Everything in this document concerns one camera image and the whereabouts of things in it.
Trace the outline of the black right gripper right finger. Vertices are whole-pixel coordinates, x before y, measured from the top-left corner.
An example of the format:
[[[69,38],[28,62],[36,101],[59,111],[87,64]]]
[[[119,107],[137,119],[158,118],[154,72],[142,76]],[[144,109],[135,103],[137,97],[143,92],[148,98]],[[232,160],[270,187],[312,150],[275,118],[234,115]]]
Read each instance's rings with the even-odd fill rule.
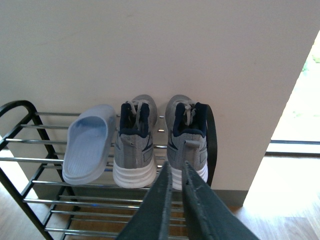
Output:
[[[182,168],[184,217],[191,240],[257,240],[189,162]]]

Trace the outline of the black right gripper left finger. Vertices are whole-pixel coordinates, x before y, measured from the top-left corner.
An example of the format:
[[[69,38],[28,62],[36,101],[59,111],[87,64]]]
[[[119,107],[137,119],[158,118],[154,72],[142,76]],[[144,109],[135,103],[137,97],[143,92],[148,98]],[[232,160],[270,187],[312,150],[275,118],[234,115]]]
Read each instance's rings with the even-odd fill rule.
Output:
[[[165,162],[138,211],[116,237],[117,240],[167,240],[172,202],[172,172]]]

